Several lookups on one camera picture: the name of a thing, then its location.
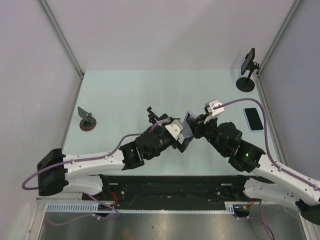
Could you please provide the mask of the blue-cased smartphone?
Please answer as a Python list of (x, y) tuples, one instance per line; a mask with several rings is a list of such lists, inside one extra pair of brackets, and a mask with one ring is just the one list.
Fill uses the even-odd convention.
[(245, 108), (243, 111), (248, 127), (251, 131), (257, 132), (264, 130), (263, 123), (256, 108)]

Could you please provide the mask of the rusty round phone stand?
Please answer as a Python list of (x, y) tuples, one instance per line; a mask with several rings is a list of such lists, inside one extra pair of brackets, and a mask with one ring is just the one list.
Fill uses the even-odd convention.
[(93, 130), (97, 125), (97, 120), (92, 116), (91, 112), (85, 111), (81, 107), (77, 107), (78, 115), (81, 118), (79, 127), (84, 132)]

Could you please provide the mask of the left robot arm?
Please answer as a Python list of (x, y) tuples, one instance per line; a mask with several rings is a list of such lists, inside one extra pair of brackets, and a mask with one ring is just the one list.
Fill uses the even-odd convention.
[(110, 196), (104, 171), (126, 171), (142, 167), (146, 160), (159, 157), (168, 147), (186, 150), (193, 139), (187, 119), (195, 118), (187, 112), (183, 121), (178, 118), (163, 118), (152, 121), (152, 126), (135, 140), (120, 142), (112, 151), (87, 155), (63, 154), (62, 149), (51, 150), (38, 164), (40, 172), (38, 194), (42, 197), (61, 192), (82, 192), (105, 200)]

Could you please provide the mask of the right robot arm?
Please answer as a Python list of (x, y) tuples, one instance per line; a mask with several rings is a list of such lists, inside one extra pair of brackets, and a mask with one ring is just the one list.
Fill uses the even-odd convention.
[(252, 173), (283, 187), (286, 194), (283, 202), (289, 201), (289, 195), (296, 198), (292, 203), (302, 217), (319, 225), (320, 223), (320, 182), (292, 168), (273, 160), (269, 153), (242, 139), (243, 133), (234, 123), (217, 123), (217, 118), (206, 120), (201, 114), (197, 117), (186, 116), (196, 139), (205, 138), (209, 144), (228, 163), (239, 172)]

